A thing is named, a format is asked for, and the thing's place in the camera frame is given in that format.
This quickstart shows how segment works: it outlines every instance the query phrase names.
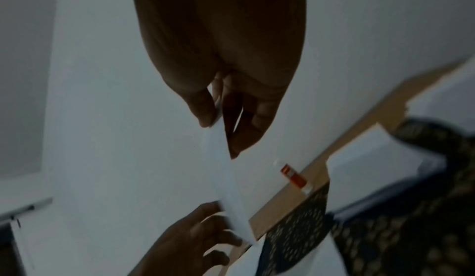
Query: wooden surface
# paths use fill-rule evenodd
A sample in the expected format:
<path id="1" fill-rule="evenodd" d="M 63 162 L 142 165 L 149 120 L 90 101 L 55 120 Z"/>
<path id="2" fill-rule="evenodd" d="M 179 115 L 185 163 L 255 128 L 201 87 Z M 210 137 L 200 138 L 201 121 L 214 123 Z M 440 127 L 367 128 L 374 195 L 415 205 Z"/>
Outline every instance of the wooden surface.
<path id="1" fill-rule="evenodd" d="M 440 79 L 440 77 L 454 70 L 458 65 L 459 64 L 454 64 L 436 71 L 431 71 L 403 82 L 320 154 L 301 172 L 301 175 L 313 184 L 314 189 L 322 187 L 329 180 L 326 162 L 331 154 L 352 141 L 375 123 L 380 123 L 388 132 L 393 132 L 404 120 L 406 102 L 432 85 Z M 305 196 L 299 190 L 292 187 L 291 184 L 286 185 L 250 219 L 250 224 L 255 236 L 257 238 L 263 236 L 270 228 L 294 210 L 303 200 L 305 200 Z M 233 263 L 236 261 L 244 250 L 246 250 L 246 247 L 247 246 L 234 248 L 230 254 L 230 262 Z M 223 267 L 219 276 L 226 275 L 227 270 L 227 267 Z"/>

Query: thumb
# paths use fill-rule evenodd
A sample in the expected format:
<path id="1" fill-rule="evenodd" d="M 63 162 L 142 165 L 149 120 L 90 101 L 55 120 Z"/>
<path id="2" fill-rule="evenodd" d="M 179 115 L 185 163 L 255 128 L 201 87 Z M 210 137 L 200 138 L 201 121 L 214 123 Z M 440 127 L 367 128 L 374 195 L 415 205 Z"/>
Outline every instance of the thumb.
<path id="1" fill-rule="evenodd" d="M 209 127 L 213 123 L 216 107 L 207 88 L 198 92 L 180 94 L 180 96 L 185 100 L 192 114 L 198 118 L 200 126 Z"/>

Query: ceiling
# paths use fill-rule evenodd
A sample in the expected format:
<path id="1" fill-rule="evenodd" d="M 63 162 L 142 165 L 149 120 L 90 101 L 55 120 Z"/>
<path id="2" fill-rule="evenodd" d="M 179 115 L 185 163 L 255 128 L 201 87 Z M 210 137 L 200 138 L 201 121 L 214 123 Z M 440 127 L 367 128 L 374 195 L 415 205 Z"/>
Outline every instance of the ceiling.
<path id="1" fill-rule="evenodd" d="M 41 168 L 56 0 L 0 0 L 0 177 Z"/>

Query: glue stick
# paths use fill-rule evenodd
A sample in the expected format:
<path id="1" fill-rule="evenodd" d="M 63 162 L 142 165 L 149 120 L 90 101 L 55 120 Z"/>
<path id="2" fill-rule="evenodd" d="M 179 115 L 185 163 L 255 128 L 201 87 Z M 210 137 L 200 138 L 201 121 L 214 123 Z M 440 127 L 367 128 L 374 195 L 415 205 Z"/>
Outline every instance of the glue stick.
<path id="1" fill-rule="evenodd" d="M 308 183 L 293 167 L 284 161 L 277 159 L 274 161 L 274 166 L 280 170 L 280 172 L 290 180 L 290 182 L 299 188 L 299 190 L 305 195 L 309 195 L 312 192 L 312 185 Z"/>

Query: black patterned cloth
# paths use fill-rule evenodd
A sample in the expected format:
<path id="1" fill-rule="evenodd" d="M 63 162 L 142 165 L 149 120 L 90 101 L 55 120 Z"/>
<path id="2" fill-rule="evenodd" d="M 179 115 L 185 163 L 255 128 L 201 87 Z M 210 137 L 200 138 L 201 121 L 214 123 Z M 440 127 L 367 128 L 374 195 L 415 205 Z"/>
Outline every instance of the black patterned cloth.
<path id="1" fill-rule="evenodd" d="M 393 135 L 446 155 L 447 169 L 343 224 L 325 216 L 323 187 L 267 233 L 257 276 L 289 270 L 329 231 L 349 275 L 475 276 L 475 140 L 414 120 Z"/>

